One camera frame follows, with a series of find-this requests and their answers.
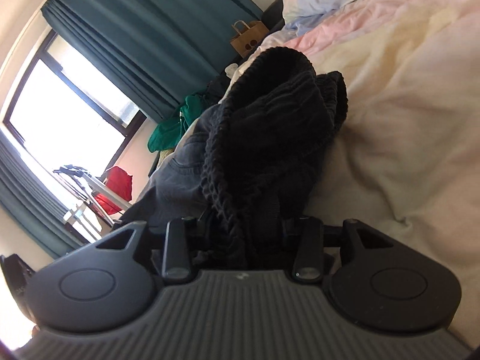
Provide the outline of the black pants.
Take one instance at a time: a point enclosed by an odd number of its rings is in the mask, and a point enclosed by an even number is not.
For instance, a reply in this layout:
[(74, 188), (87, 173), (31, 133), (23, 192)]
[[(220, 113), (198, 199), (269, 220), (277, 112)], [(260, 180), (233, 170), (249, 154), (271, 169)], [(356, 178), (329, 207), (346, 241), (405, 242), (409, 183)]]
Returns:
[(317, 73), (295, 49), (267, 49), (202, 113), (120, 221), (161, 232), (173, 219), (205, 218), (192, 235), (204, 266), (277, 269), (347, 101), (340, 72)]

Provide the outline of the red garment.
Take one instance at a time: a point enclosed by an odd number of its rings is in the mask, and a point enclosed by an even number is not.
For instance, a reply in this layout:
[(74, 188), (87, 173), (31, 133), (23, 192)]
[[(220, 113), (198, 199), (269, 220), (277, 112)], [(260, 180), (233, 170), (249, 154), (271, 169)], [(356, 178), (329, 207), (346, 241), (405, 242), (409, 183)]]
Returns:
[[(133, 177), (119, 166), (113, 166), (106, 171), (105, 186), (113, 193), (120, 196), (126, 202), (132, 199)], [(121, 208), (101, 193), (94, 195), (95, 200), (108, 215), (114, 215), (121, 211)]]

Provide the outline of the silver garment steamer stand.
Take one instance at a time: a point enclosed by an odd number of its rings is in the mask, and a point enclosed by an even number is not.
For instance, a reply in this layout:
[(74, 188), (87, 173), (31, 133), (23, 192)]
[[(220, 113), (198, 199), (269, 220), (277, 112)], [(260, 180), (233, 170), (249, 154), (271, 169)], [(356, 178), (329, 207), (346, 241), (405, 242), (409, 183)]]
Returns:
[(107, 169), (97, 178), (81, 166), (64, 165), (53, 170), (54, 178), (77, 199), (64, 216), (64, 221), (75, 228), (78, 224), (83, 232), (76, 232), (89, 242), (96, 242), (108, 233), (117, 220), (113, 215), (124, 213), (132, 206), (131, 198), (125, 199), (107, 186)]

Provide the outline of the green garment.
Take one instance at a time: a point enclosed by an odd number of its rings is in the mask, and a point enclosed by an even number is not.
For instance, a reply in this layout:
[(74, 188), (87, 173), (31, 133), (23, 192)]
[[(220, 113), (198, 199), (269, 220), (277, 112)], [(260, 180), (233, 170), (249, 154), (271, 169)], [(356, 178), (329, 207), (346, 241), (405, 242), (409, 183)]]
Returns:
[(147, 142), (147, 149), (151, 153), (174, 149), (193, 122), (220, 99), (206, 90), (186, 96), (170, 118), (157, 124)]

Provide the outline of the teal curtain left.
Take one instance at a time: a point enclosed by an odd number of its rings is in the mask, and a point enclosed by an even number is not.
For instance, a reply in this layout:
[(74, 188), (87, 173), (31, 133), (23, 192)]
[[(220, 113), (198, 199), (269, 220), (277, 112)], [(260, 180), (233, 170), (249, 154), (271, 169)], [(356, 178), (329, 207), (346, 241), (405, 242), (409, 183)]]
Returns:
[(66, 206), (32, 172), (5, 134), (1, 135), (1, 205), (52, 258), (89, 243), (68, 226)]

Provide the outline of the teal curtain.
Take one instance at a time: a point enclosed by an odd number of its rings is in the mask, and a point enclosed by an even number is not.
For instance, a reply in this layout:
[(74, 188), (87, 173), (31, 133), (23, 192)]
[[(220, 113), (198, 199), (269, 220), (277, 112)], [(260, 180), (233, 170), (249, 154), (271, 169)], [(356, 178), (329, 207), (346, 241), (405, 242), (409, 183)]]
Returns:
[(233, 24), (261, 17), (251, 0), (47, 0), (53, 30), (150, 119), (169, 118), (235, 58)]
[(52, 258), (89, 243), (68, 226), (66, 206), (32, 172), (5, 134), (1, 135), (1, 205)]

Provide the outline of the teal curtain right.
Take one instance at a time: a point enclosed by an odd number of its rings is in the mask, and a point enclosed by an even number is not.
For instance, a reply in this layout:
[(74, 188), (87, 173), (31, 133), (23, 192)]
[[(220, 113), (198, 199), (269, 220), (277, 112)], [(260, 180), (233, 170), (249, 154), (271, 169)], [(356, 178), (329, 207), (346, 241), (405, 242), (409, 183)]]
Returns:
[(169, 118), (235, 58), (233, 24), (261, 17), (251, 0), (47, 0), (53, 30), (150, 119)]

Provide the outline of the brown paper bag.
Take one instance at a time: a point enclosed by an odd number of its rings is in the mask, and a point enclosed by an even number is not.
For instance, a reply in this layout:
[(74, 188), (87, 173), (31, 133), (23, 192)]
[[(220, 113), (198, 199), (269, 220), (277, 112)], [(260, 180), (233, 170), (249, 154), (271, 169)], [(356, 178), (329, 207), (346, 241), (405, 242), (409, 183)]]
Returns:
[(259, 20), (249, 24), (244, 20), (237, 20), (232, 28), (236, 35), (230, 40), (230, 45), (242, 58), (250, 55), (269, 33), (268, 28)]

